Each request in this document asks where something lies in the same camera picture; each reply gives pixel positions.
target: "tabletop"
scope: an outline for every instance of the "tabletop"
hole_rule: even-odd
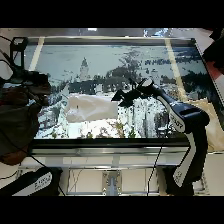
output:
[[[111,96],[129,91],[128,78],[152,78],[179,100],[207,98],[222,128],[222,99],[208,74],[194,40],[169,38],[52,37],[30,38],[25,67],[48,74],[49,107],[39,114],[37,140],[104,139],[132,143],[186,143],[183,134],[167,124],[165,107],[153,98],[137,99],[128,109],[118,108],[118,119],[68,123],[64,108],[70,93]]]

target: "beige tape strip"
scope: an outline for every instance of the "beige tape strip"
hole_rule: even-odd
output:
[[[166,48],[167,48],[167,51],[168,51],[168,56],[169,56],[169,59],[170,59],[170,62],[171,62],[171,68],[173,70],[173,74],[174,74],[174,77],[175,77],[176,82],[177,82],[177,88],[178,88],[180,100],[185,102],[188,99],[187,99],[187,95],[186,95],[186,92],[185,92],[185,89],[184,89],[184,85],[183,85],[183,82],[182,82],[182,79],[181,79],[179,69],[177,67],[177,63],[176,63],[176,60],[175,60],[175,56],[174,56],[173,49],[171,47],[171,43],[170,43],[169,38],[165,38],[165,44],[166,44]]]
[[[37,62],[38,62],[38,59],[39,59],[39,56],[40,56],[40,52],[41,52],[41,49],[42,49],[43,44],[44,44],[44,38],[45,37],[40,37],[39,38],[39,41],[38,41],[38,44],[37,44],[37,48],[34,51],[33,59],[32,59],[32,61],[30,63],[29,71],[34,71],[35,68],[36,68],[36,65],[37,65]]]

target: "snowy landscape image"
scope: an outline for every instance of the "snowy landscape image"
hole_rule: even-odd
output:
[[[27,68],[33,47],[28,46],[25,51]],[[222,119],[222,103],[196,48],[174,47],[173,51],[188,98],[207,97]],[[131,90],[129,78],[136,82],[151,78],[178,99],[165,46],[44,45],[36,70],[48,74],[52,87],[48,97],[50,106],[39,113],[36,139],[161,138],[165,135],[166,109],[152,97],[137,99],[129,108],[119,107],[118,119],[68,123],[64,109],[70,93],[112,98],[119,89]],[[168,128],[168,137],[183,137],[171,124]]]

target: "plastic bag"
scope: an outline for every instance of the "plastic bag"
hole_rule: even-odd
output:
[[[208,139],[208,151],[223,151],[224,150],[224,131],[220,126],[219,119],[215,112],[212,103],[208,103],[207,99],[190,100],[186,103],[192,104],[202,110],[204,110],[210,118],[209,124],[205,127],[207,139]]]
[[[118,103],[112,97],[70,94],[64,110],[69,123],[118,118]]]

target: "table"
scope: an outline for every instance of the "table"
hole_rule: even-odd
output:
[[[80,154],[77,150],[82,148],[82,153],[89,155],[93,152],[89,148],[95,148],[94,153],[98,150],[98,154],[121,151],[139,154],[148,152],[142,147],[154,147],[156,152],[156,147],[164,142],[167,114],[163,105],[154,99],[136,100],[127,110],[119,108],[119,119],[109,124],[94,121],[71,125],[64,117],[69,93],[113,96],[118,89],[130,89],[129,77],[135,81],[151,77],[176,99],[207,97],[223,127],[223,102],[194,39],[48,37],[29,40],[25,51],[26,69],[47,73],[52,85],[51,106],[39,115],[40,131],[33,142],[34,149],[43,149],[43,152],[48,148],[58,153],[63,149],[63,153]],[[164,146],[188,147],[185,136],[169,128]]]

